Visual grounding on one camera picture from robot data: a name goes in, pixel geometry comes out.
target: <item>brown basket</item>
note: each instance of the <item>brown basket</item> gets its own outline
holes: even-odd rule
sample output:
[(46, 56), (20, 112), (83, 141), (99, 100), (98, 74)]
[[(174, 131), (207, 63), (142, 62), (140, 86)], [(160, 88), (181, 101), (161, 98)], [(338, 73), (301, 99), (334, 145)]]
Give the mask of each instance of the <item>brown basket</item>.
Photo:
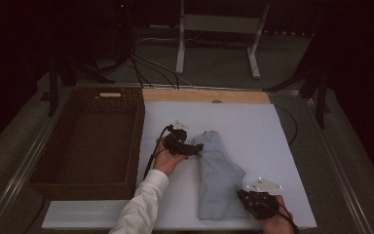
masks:
[(75, 88), (29, 185), (49, 200), (131, 199), (144, 114), (140, 89)]

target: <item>blue-gray fabric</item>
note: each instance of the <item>blue-gray fabric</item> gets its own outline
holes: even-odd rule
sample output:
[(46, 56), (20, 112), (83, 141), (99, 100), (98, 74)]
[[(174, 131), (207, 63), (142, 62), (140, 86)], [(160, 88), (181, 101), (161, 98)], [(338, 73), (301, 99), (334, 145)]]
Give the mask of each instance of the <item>blue-gray fabric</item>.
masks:
[(248, 218), (236, 193), (242, 188), (245, 171), (230, 159), (220, 134), (216, 131), (205, 132), (194, 138), (193, 142), (204, 145), (198, 155), (202, 177), (199, 220)]

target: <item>hand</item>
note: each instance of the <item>hand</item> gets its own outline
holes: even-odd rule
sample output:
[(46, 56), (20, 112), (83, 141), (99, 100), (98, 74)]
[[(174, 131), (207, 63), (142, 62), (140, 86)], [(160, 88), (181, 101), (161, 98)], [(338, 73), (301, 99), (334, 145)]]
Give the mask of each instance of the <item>hand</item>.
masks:
[[(281, 206), (279, 206), (279, 212), (290, 219), (293, 219), (292, 213), (287, 213), (283, 207), (285, 207), (283, 197), (281, 195), (276, 196), (276, 200)], [(272, 218), (267, 218), (263, 220), (257, 220), (263, 227), (265, 234), (294, 234), (293, 227), (291, 224), (284, 219), (282, 216), (276, 214)]]
[(186, 159), (187, 156), (170, 154), (163, 146), (164, 139), (161, 138), (158, 140), (160, 141), (160, 144), (157, 149), (158, 154), (154, 160), (153, 169), (159, 170), (169, 176), (174, 171), (175, 166), (177, 166), (181, 160)]

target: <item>dark floor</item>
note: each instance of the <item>dark floor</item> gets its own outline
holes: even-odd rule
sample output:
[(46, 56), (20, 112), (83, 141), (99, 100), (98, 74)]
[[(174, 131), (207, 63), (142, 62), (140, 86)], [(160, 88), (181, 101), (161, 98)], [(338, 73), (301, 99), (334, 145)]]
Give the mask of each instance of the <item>dark floor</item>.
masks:
[[(185, 72), (181, 76), (186, 82), (180, 82), (180, 85), (189, 89), (257, 91), (268, 88), (292, 75), (309, 41), (308, 38), (296, 36), (263, 36), (257, 51), (261, 73), (259, 80), (250, 76), (245, 51), (248, 40), (236, 40), (232, 43), (221, 41), (218, 44), (225, 45), (205, 47), (187, 44)], [(176, 41), (145, 40), (137, 44), (136, 51), (147, 59), (175, 69)], [(175, 82), (171, 72), (146, 61), (144, 63), (160, 69)], [(107, 78), (117, 81), (118, 85), (139, 86), (132, 66), (128, 60)], [(139, 67), (153, 87), (164, 85), (170, 88), (165, 77), (156, 70), (141, 64)], [(301, 83), (294, 84), (277, 94), (270, 94), (270, 98), (278, 107), (278, 114), (289, 141), (297, 131), (290, 149), (318, 223), (318, 228), (302, 230), (301, 233), (374, 233), (374, 168), (332, 91), (327, 92), (329, 112), (324, 116), (326, 130), (321, 130), (312, 118), (311, 103), (295, 95), (300, 86)], [(25, 155), (33, 148), (34, 140), (39, 136), (45, 121), (49, 119), (49, 104), (40, 100), (47, 90), (48, 75), (41, 79), (38, 93), (0, 136), (0, 196)], [(108, 232), (44, 230), (40, 225), (49, 202), (27, 185), (17, 189), (19, 194), (14, 203), (0, 218), (0, 233)]]

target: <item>dark background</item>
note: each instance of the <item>dark background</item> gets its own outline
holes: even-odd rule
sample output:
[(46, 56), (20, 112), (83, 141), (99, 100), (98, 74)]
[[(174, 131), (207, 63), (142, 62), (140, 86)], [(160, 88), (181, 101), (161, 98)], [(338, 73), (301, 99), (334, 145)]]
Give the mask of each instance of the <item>dark background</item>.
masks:
[[(126, 4), (129, 21), (137, 26), (178, 24), (177, 1)], [(250, 0), (191, 0), (186, 1), (186, 11), (246, 17), (260, 13), (261, 8)], [(272, 36), (296, 33), (313, 37), (298, 71), (328, 67), (328, 85), (374, 164), (374, 1), (277, 0), (265, 29)], [(36, 82), (48, 71), (49, 48), (82, 61), (91, 59), (89, 42), (76, 37), (84, 31), (74, 1), (0, 2), (0, 133), (35, 94)]]

